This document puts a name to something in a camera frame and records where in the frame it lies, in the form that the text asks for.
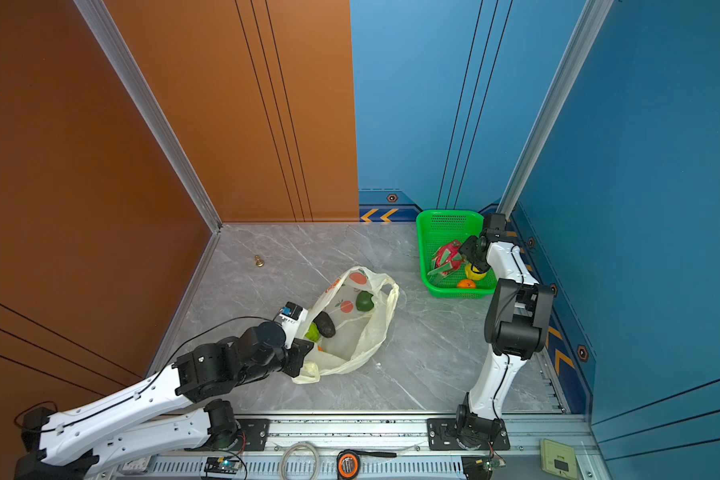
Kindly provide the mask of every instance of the white plastic bag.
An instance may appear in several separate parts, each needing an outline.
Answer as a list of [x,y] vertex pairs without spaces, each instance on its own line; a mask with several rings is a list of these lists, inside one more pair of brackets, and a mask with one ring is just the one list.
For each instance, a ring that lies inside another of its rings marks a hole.
[[[392,286],[388,295],[382,292],[384,285]],[[360,312],[355,305],[363,290],[373,294],[374,307],[369,312]],[[323,311],[336,326],[334,337],[320,337],[305,357],[294,383],[318,382],[321,376],[349,373],[367,362],[387,338],[399,295],[400,287],[387,274],[375,274],[364,266],[354,266],[342,274],[320,295],[296,332],[296,338],[305,338],[312,321]]]

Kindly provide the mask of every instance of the tape measure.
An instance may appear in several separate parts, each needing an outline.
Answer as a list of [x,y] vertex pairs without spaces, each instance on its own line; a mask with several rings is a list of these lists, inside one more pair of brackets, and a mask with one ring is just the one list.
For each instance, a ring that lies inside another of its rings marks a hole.
[[360,473],[360,456],[395,458],[394,452],[365,452],[363,450],[344,450],[336,457],[338,480],[352,480]]

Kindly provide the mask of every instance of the marble tabletop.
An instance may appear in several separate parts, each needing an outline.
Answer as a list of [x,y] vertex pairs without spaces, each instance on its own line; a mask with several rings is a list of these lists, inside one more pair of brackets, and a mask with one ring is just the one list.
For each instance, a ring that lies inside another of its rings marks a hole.
[[[264,266],[257,267],[253,256]],[[388,337],[364,366],[297,385],[277,373],[232,390],[236,412],[273,410],[425,410],[451,412],[474,386],[488,353],[483,338],[490,297],[440,299],[422,283],[416,225],[227,224],[171,350],[234,316],[271,318],[291,301],[312,306],[346,269],[389,274],[401,289]],[[238,320],[188,343],[181,352],[240,335],[258,320]],[[536,354],[515,378],[506,412],[559,412]]]

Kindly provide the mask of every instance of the green basket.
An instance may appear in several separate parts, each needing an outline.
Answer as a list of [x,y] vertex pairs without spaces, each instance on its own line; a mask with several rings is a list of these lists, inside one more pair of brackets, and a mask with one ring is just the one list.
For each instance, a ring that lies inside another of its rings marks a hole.
[[422,270],[422,282],[432,296],[440,298],[482,298],[496,290],[496,275],[493,269],[477,283],[478,288],[456,288],[456,284],[467,278],[464,268],[443,278],[437,286],[427,280],[432,255],[453,240],[464,242],[470,235],[480,235],[483,216],[469,210],[426,210],[416,217],[418,232],[418,255]]

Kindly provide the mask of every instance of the green fruit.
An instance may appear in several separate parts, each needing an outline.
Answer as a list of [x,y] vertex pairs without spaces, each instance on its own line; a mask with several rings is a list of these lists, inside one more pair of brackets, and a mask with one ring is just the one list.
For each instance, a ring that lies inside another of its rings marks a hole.
[[309,326],[309,330],[304,335],[304,337],[306,337],[307,340],[311,340],[313,342],[317,342],[318,340],[320,340],[320,332],[317,331],[317,325],[315,325],[314,322]]
[[360,292],[358,293],[358,299],[355,301],[355,306],[361,312],[370,312],[373,309],[373,294],[371,292]]

